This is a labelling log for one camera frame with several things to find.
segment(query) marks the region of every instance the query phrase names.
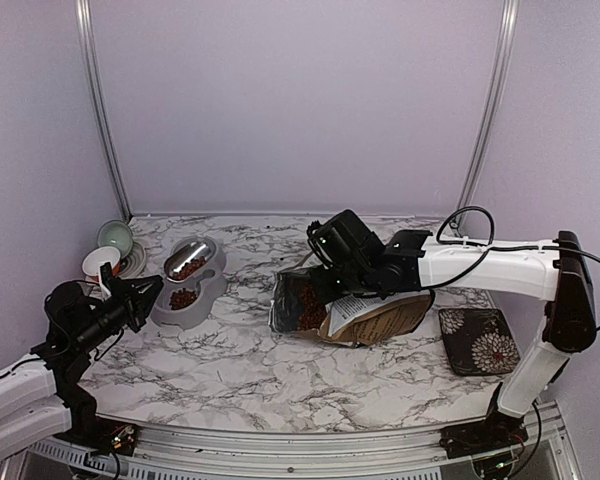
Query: gray pet bowl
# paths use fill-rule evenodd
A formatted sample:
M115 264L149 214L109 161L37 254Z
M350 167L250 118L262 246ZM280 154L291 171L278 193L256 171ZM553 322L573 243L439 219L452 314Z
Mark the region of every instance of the gray pet bowl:
M200 257L204 257L207 262L189 277L184 280L173 280L170 277L180 272L186 263ZM190 237L178 242L164 263L166 281L151 313L154 323L177 325L184 330L200 325L211 313L216 298L227 291L227 280L222 273L226 264L224 251L211 238ZM171 294L183 288L194 291L198 298L188 307L171 310Z

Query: coaster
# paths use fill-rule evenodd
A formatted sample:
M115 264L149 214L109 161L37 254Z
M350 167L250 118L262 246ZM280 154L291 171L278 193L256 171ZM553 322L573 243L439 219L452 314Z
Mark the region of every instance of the coaster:
M520 353L502 312L494 308L448 308L439 311L442 341L456 375L504 375Z

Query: metal frame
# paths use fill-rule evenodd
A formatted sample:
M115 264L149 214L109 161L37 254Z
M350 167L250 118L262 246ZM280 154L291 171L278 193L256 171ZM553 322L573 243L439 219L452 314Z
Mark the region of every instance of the metal frame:
M554 458L561 480L577 480L564 445L564 422L554 402L541 405L543 441L554 444ZM153 480L243 479L351 479L389 480L418 478L444 465L466 463L495 453L454 460L438 445L441 427L457 424L393 430L339 433L230 432L201 428L141 423L133 457L120 456L121 477ZM526 416L527 447L538 433L534 413ZM88 449L49 438L35 444L31 453L67 463L92 473L112 475L109 457L86 460Z
M498 107L502 100L502 93L509 70L511 59L511 49L513 47L513 34L518 19L519 0L505 0L502 10L502 23L500 24L500 35L498 36L498 46L496 47L496 58L493 64L493 73L487 94L487 103L482 116L482 123L478 132L478 138L473 149L469 171L458 200L457 208L466 207L473 201L473 196L478 185L480 172L484 166L484 160L489 145L491 129L495 120ZM453 225L454 228L461 228L464 222L464 215Z
M91 102L93 104L98 124L98 132L104 150L104 157L113 184L113 190L120 209L120 215L125 221L131 219L131 206L122 181L120 166L116 150L111 137L109 120L107 119L107 110L104 104L104 95L100 83L100 72L98 70L98 60L96 55L95 40L91 26L91 5L89 0L76 0L76 13L78 16L78 30L80 32L80 42L84 53L85 69L87 73L87 83L91 93Z
M489 91L480 124L480 130L478 131L478 137L473 149L471 163L464 181L462 193L460 194L460 199L458 200L458 208L469 205L469 203L473 200L480 172L484 164L489 137L491 135L491 129L498 106L500 105L509 67L511 48L513 46L513 34L518 17L519 3L519 0L504 0L500 34L498 36ZM90 0L76 0L76 12L78 16L80 41L82 43L82 49L84 52L85 68L87 71L87 82L91 92L91 100L96 115L96 121L104 149L107 168L113 184L120 214L126 221L129 221L133 216L133 212L131 211L131 205L129 203L124 182L122 180L122 174L118 164L113 138L111 136L109 120L107 119L104 95L100 82L100 73L98 70L93 28L91 25ZM454 228L460 228L463 221L464 216L461 216L458 222L452 226Z
M16 453L0 463L0 480L20 480L26 468L26 450Z

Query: kibble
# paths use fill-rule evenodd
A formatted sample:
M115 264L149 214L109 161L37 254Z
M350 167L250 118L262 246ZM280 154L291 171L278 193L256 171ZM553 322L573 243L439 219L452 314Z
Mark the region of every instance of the kibble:
M205 263L207 263L207 259L204 257L197 258L195 260L191 260L184 264L182 269L178 273L174 273L171 275L171 278L176 281L184 280L188 278L193 272L202 267Z
M183 288L181 290L176 290L171 294L169 306L171 307L171 310L182 310L183 308L187 308L197 299L198 296L195 292Z
M305 285L302 288L300 300L304 305L304 313L298 320L298 330L320 328L320 325L322 325L322 322L327 317L327 309L318 300L318 296L311 285Z

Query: wall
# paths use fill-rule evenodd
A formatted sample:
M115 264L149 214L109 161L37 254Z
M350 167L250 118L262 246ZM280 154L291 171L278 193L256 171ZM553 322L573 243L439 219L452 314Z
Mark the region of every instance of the wall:
M475 204L502 239L575 231L600 255L600 0L521 4L511 69ZM468 223L475 234L478 220ZM600 270L593 268L600 320ZM500 298L526 344L542 306ZM553 394L584 478L600 478L600 336L572 360Z
M502 6L93 2L134 211L448 213Z
M0 1L0 367L44 339L44 298L115 216L74 4Z

